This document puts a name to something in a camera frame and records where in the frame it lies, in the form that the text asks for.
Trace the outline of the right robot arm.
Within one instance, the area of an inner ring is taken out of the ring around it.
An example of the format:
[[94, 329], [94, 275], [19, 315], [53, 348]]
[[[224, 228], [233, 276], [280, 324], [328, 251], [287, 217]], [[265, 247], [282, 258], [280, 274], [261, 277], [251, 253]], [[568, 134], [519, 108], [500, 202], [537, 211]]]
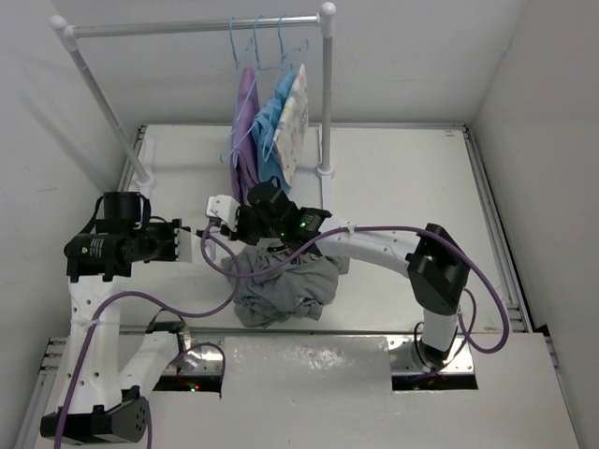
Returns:
[[272, 182], [254, 186], [246, 204], [232, 196], [213, 196], [206, 214], [232, 241], [252, 246], [280, 242], [292, 252], [345, 257], [401, 274], [423, 310], [413, 357], [424, 370], [445, 367], [458, 333], [460, 296], [470, 269], [440, 225], [428, 224], [417, 232], [418, 242], [410, 243], [394, 229], [361, 228], [328, 210], [299, 207]]

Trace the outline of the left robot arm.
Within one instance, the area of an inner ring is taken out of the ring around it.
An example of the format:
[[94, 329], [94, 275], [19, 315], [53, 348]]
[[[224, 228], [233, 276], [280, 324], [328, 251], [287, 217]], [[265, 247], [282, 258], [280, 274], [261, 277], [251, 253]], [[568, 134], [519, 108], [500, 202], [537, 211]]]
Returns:
[[168, 311], [155, 316], [124, 368], [118, 366], [121, 286], [137, 262], [174, 262], [180, 220], [154, 218], [140, 193], [108, 192], [88, 224], [65, 246], [71, 325], [66, 383], [56, 411], [40, 422], [56, 447], [137, 443], [150, 434], [149, 396], [183, 350], [186, 325]]

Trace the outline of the light blue wire hanger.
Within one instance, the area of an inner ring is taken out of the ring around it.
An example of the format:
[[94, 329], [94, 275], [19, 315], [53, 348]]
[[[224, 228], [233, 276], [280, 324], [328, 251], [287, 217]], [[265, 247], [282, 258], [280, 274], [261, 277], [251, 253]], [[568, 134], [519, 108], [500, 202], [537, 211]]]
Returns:
[[203, 229], [196, 232], [199, 238], [199, 250], [205, 261], [216, 260], [216, 243], [212, 239], [212, 224], [208, 223]]

